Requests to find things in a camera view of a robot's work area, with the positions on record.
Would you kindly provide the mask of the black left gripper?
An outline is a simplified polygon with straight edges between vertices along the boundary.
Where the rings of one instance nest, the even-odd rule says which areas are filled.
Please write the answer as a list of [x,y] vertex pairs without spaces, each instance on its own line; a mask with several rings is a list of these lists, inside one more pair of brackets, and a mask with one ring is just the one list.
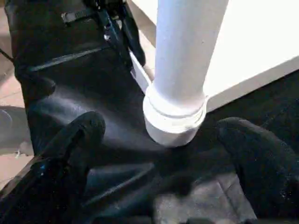
[[116,50],[125,66],[131,69],[131,57],[124,35],[118,23],[109,13],[122,14],[123,30],[128,46],[141,66],[146,63],[145,53],[140,44],[139,30],[128,3],[125,0],[83,0],[92,13],[98,12],[103,25],[104,39]]

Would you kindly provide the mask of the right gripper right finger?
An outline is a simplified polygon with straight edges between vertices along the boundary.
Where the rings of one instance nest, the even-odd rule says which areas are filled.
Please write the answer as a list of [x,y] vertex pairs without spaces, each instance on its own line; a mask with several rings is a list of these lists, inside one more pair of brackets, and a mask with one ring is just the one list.
[[216,124],[241,188],[259,219],[299,220],[299,158],[274,133],[245,119]]

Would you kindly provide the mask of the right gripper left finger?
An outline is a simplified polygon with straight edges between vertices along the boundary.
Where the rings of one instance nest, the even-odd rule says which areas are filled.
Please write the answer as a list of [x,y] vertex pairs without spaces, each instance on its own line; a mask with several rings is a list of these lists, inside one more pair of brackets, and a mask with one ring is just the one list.
[[1,190],[1,223],[72,223],[105,127],[99,113],[86,112],[62,128]]

